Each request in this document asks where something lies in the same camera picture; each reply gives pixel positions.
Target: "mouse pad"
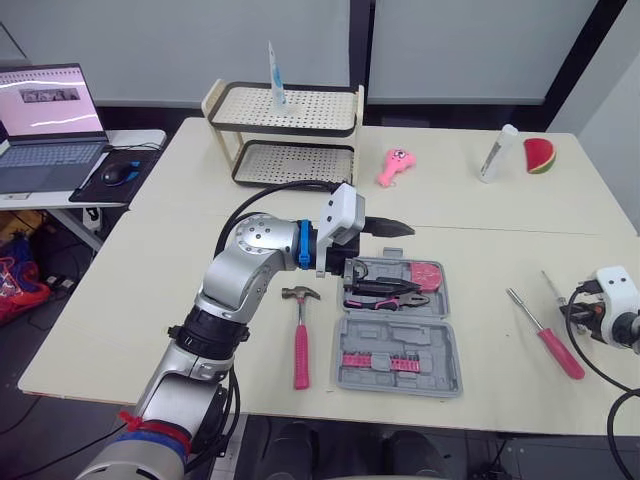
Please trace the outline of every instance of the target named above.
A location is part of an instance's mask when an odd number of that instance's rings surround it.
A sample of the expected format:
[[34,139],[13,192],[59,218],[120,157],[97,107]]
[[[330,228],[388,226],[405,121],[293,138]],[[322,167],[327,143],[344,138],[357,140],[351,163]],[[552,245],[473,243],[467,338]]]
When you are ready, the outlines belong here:
[[[70,202],[116,202],[129,203],[155,166],[162,151],[160,150],[113,150],[91,174],[81,188],[77,188],[69,197]],[[102,174],[109,168],[140,162],[138,175],[122,185],[109,186],[102,181]]]

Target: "robotic arm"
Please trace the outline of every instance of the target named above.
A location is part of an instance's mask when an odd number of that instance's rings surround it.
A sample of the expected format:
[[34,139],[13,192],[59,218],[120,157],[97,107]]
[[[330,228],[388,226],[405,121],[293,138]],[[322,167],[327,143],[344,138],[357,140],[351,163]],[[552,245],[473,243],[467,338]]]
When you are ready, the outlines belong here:
[[627,271],[620,266],[601,268],[572,298],[579,293],[596,295],[599,301],[569,301],[560,307],[563,315],[582,330],[589,330],[594,340],[640,354],[640,292]]
[[341,185],[329,198],[318,229],[255,214],[237,223],[229,245],[209,266],[191,312],[169,329],[171,342],[129,419],[129,431],[108,445],[78,476],[82,480],[177,480],[190,453],[210,448],[224,425],[227,392],[221,381],[273,276],[315,268],[342,275],[359,253],[362,231],[413,234],[399,222],[365,218],[364,198]]

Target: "gray tool case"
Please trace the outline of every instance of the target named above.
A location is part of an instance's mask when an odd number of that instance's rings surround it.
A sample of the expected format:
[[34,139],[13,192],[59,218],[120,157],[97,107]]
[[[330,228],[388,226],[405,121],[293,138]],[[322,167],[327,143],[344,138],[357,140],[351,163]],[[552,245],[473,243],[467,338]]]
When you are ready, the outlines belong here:
[[[336,382],[343,388],[409,393],[430,397],[457,397],[462,393],[460,362],[453,328],[445,321],[449,314],[447,284],[442,265],[437,262],[407,260],[401,249],[384,249],[384,258],[358,257],[347,262],[364,264],[365,280],[393,277],[411,281],[411,263],[435,265],[442,283],[433,293],[423,293],[429,303],[400,307],[396,311],[344,307],[345,316],[336,332]],[[354,272],[354,263],[345,264],[345,283]],[[344,290],[344,301],[372,302],[384,297],[354,295]],[[370,367],[343,365],[344,355],[371,354]],[[419,361],[419,372],[392,369],[394,358]]]

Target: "computer mouse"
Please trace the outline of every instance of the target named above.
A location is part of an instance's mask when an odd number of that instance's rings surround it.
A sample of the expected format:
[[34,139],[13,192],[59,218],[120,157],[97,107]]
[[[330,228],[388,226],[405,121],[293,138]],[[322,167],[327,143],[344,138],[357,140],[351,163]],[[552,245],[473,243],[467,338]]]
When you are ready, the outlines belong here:
[[117,163],[102,173],[102,181],[109,187],[130,182],[140,173],[140,162]]

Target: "red screwdriver handle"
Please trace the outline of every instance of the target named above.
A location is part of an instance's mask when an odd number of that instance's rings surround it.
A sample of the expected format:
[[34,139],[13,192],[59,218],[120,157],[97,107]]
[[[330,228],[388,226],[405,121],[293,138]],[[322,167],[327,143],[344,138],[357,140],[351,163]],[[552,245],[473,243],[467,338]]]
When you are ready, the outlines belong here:
[[296,390],[309,388],[309,337],[307,327],[298,325],[296,328],[295,364],[293,386]]
[[571,352],[567,350],[567,347],[558,340],[553,334],[553,331],[550,328],[545,328],[544,330],[540,330],[538,332],[538,336],[545,343],[551,355],[555,357],[558,363],[562,366],[564,371],[571,378],[575,378],[576,380],[580,380],[584,378],[584,370],[578,363],[578,361],[571,355]]

